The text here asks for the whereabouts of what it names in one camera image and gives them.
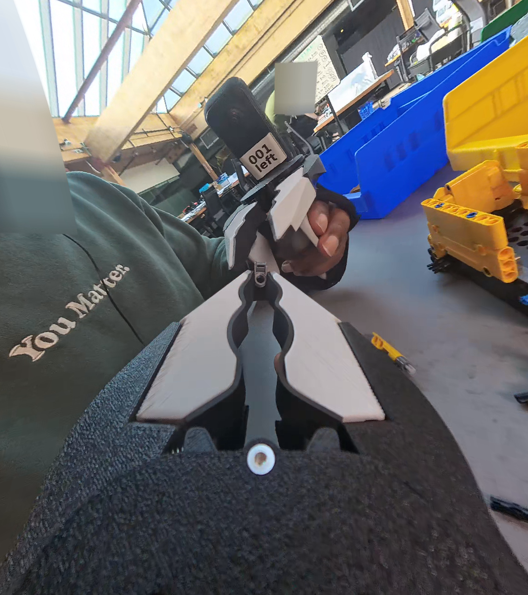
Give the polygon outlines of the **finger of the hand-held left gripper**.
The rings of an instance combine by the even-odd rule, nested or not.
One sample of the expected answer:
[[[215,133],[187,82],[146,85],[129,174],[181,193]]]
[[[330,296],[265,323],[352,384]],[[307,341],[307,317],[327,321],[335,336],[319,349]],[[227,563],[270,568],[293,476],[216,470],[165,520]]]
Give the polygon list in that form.
[[[258,204],[238,207],[224,226],[226,259],[230,271],[242,269],[258,230]]]
[[[289,228],[301,230],[309,240],[317,240],[308,220],[309,209],[316,199],[316,188],[299,168],[276,188],[276,196],[268,212],[274,240],[282,240]]]

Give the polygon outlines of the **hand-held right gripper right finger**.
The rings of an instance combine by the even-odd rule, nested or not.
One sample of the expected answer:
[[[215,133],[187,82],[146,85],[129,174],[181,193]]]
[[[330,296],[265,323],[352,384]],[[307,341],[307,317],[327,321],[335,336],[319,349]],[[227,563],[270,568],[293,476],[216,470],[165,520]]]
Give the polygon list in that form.
[[[384,410],[341,321],[280,274],[268,277],[288,390],[338,422],[383,421]]]

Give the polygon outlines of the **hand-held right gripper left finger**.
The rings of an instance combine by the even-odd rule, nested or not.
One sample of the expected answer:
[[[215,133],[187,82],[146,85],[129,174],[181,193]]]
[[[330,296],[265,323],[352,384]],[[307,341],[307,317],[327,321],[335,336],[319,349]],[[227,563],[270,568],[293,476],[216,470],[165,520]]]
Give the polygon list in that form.
[[[191,422],[237,388],[252,299],[253,274],[244,272],[182,319],[138,421]]]

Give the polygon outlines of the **yellow lego beam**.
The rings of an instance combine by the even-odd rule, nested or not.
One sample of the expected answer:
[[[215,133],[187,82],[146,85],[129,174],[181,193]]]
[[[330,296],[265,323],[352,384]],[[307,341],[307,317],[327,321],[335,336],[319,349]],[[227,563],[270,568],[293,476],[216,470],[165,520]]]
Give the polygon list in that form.
[[[378,333],[372,333],[371,341],[375,348],[386,353],[391,360],[396,361],[398,358],[402,357],[401,352],[383,339]]]

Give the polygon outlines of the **black lego pin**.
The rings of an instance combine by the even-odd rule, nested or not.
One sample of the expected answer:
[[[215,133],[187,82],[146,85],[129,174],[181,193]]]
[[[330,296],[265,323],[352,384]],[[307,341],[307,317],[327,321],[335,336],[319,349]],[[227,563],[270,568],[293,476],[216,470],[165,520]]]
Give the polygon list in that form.
[[[489,506],[494,512],[528,524],[528,508],[521,504],[490,495]]]

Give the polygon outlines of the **person's left forearm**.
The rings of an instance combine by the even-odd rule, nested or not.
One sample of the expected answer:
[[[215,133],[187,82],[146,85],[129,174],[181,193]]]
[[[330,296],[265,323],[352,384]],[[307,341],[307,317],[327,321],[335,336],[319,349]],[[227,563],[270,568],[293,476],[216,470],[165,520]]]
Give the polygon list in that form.
[[[226,242],[222,237],[201,235],[173,215],[146,207],[151,220],[168,245],[166,262],[172,267],[174,289],[182,291],[186,310],[192,311],[237,278],[229,268]]]

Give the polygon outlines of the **yellow lego robot model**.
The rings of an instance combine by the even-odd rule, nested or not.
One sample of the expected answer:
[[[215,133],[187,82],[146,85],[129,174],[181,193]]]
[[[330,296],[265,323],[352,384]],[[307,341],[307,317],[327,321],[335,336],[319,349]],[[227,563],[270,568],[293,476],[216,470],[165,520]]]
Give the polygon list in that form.
[[[462,173],[422,203],[428,268],[462,274],[528,317],[528,134],[448,154]]]

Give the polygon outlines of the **person's left hand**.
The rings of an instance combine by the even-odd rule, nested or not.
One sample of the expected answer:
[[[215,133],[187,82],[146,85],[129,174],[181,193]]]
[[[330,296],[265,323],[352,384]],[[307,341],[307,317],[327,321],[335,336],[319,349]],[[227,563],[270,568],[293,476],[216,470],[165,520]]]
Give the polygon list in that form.
[[[295,249],[294,256],[282,263],[281,270],[298,277],[328,280],[347,250],[350,219],[342,209],[318,200],[312,203],[307,217],[317,244],[305,238],[304,246]]]

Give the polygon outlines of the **whiteboard on stand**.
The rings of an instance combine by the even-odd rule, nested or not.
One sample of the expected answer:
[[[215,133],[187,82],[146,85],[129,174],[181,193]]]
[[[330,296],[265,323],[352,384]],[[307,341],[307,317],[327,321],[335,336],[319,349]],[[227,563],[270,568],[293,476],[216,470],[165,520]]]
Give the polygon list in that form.
[[[293,62],[317,63],[316,103],[322,100],[341,81],[321,35],[317,35]]]

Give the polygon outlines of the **wooden office desk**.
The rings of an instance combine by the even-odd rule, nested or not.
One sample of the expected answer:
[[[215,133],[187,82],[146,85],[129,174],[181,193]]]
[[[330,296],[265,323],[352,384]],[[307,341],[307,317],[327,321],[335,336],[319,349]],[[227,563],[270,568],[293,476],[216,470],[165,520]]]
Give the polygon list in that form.
[[[388,81],[391,76],[394,75],[394,73],[394,69],[388,70],[386,73],[373,80],[367,87],[359,92],[356,92],[351,98],[349,98],[348,101],[339,107],[337,107],[338,101],[332,99],[330,96],[332,93],[334,93],[334,91],[328,93],[322,101],[326,101],[327,105],[330,107],[331,115],[330,117],[318,123],[318,125],[314,128],[314,134],[319,133],[332,123],[335,123],[338,126],[341,122],[341,117],[345,117],[349,111],[352,111],[353,109],[363,105],[365,101],[371,100],[377,95],[377,93],[389,91]]]

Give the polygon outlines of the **blue plastic bin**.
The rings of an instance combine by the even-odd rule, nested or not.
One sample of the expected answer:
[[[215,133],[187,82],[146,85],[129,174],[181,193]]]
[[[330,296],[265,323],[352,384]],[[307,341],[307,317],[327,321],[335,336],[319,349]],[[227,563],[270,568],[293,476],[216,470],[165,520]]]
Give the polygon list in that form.
[[[511,27],[393,96],[320,159],[319,182],[362,219],[381,219],[448,163],[443,99],[509,47]]]

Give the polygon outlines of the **person's green hoodie torso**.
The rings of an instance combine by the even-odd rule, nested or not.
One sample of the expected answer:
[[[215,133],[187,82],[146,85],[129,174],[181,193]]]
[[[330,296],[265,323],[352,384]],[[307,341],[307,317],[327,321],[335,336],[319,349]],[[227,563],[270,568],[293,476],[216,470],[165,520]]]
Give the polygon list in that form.
[[[67,180],[73,237],[0,235],[0,564],[89,403],[189,313],[153,206],[92,174]]]

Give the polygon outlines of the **black office chair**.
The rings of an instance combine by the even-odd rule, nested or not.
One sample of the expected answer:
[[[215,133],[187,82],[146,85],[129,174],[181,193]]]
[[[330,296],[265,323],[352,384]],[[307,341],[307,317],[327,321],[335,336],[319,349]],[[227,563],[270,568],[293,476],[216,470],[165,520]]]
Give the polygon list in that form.
[[[452,1],[438,1],[397,35],[395,55],[389,61],[404,83],[431,74],[469,48],[468,19]]]

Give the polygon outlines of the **yellow plastic bin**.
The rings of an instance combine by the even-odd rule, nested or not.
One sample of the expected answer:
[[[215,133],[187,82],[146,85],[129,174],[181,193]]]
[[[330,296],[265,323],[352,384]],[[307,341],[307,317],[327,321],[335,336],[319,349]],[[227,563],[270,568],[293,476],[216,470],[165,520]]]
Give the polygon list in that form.
[[[528,36],[450,91],[443,108],[453,171],[485,160],[528,169]]]

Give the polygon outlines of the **green plastic bin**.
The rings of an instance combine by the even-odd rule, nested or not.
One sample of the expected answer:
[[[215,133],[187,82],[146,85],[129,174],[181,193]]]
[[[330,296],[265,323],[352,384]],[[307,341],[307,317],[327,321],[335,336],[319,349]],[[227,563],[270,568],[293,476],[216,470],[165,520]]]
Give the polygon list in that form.
[[[510,6],[483,27],[480,41],[483,43],[502,30],[513,26],[528,14],[528,1],[510,1]]]

